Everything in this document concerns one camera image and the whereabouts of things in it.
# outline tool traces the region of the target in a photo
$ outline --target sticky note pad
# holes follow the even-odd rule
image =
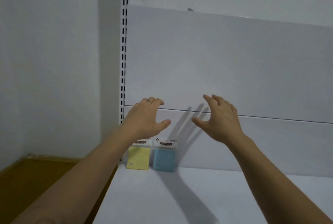
[[[154,170],[173,172],[176,168],[176,151],[172,149],[155,149]]]
[[[128,169],[148,170],[150,148],[130,147],[128,149]]]

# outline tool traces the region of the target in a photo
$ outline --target forearm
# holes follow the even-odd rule
[[[332,223],[247,136],[228,145],[269,224]]]
[[[84,223],[119,159],[132,142],[128,132],[117,128],[13,223]]]

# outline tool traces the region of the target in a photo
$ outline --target blue sticky note pad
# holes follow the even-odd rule
[[[173,172],[176,168],[176,151],[171,149],[155,149],[154,170]]]

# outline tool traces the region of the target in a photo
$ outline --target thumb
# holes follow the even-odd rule
[[[164,120],[160,123],[157,123],[156,129],[161,132],[162,130],[166,129],[171,124],[170,120]]]
[[[196,126],[198,126],[199,128],[201,128],[201,129],[206,128],[206,123],[207,123],[207,121],[202,121],[202,120],[200,120],[200,119],[197,118],[197,117],[193,117],[193,118],[192,118],[192,121],[193,121],[193,123],[194,123]]]

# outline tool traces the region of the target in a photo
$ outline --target finger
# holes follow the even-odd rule
[[[215,107],[218,106],[216,100],[214,100],[212,97],[204,94],[203,98],[207,101],[207,103],[208,103],[208,105],[210,107],[210,110],[212,110],[213,108],[215,108]]]
[[[160,133],[162,130],[166,129],[171,124],[170,120],[164,120],[160,123],[157,123],[156,129],[158,130],[158,133]]]
[[[217,104],[220,106],[221,104],[223,104],[224,103],[224,99],[222,98],[222,97],[220,97],[220,96],[217,96],[217,95],[212,95],[211,96],[214,100],[216,100],[217,101]]]
[[[231,105],[231,110],[235,113],[235,114],[238,114],[238,111],[237,111],[237,108],[235,108],[235,106],[233,104],[230,104]]]
[[[205,129],[207,127],[207,121],[200,120],[198,117],[192,118],[193,123],[201,129]]]
[[[147,102],[149,102],[150,104],[152,104],[154,100],[155,100],[154,97],[149,97],[148,100],[147,100]]]
[[[154,102],[152,104],[158,108],[160,105],[164,105],[164,101],[157,98],[154,100]]]

